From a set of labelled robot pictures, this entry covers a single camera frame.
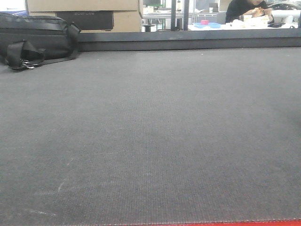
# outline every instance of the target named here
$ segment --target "car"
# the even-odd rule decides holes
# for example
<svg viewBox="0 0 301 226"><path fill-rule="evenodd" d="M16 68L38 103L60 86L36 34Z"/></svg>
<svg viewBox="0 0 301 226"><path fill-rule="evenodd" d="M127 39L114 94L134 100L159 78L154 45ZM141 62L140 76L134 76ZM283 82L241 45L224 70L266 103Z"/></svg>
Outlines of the car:
<svg viewBox="0 0 301 226"><path fill-rule="evenodd" d="M299 1L278 1L269 5L273 10L300 10L301 2Z"/></svg>

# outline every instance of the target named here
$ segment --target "red object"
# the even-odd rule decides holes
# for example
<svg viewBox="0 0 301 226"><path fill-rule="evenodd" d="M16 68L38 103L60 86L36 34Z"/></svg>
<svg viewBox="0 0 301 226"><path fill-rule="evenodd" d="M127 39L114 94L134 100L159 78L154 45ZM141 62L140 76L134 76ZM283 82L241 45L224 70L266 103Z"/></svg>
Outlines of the red object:
<svg viewBox="0 0 301 226"><path fill-rule="evenodd" d="M201 20L201 25L208 25L209 24L209 20Z"/></svg>
<svg viewBox="0 0 301 226"><path fill-rule="evenodd" d="M233 222L233 223L200 223L200 224L170 224L152 226L301 226L301 220L291 221L262 221L262 222Z"/></svg>

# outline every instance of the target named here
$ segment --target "person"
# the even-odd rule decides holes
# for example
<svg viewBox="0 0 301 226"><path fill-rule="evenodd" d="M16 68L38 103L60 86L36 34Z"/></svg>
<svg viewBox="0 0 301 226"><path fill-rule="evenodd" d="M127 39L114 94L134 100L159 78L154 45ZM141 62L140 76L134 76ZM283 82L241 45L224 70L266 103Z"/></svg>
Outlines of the person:
<svg viewBox="0 0 301 226"><path fill-rule="evenodd" d="M232 0L226 12L226 23L240 19L243 15L252 15L253 17L268 15L269 23L274 22L272 9L264 0Z"/></svg>

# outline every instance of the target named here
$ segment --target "chair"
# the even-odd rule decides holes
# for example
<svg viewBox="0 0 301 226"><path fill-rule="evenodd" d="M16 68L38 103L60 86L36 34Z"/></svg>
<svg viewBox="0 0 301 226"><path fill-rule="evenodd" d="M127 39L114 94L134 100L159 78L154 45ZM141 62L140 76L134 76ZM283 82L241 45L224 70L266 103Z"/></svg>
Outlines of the chair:
<svg viewBox="0 0 301 226"><path fill-rule="evenodd" d="M221 11L216 14L216 22L218 24L226 24L226 11Z"/></svg>

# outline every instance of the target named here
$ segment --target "blue tray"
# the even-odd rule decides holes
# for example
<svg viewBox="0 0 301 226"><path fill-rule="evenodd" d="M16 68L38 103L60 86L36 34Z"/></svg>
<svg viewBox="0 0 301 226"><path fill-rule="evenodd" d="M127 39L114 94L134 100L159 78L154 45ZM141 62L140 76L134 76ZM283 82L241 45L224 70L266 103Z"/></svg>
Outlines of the blue tray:
<svg viewBox="0 0 301 226"><path fill-rule="evenodd" d="M193 25L197 28L203 28L203 27L211 27L211 28L220 28L221 25L218 23L209 23L208 25L202 25L201 23L193 23Z"/></svg>

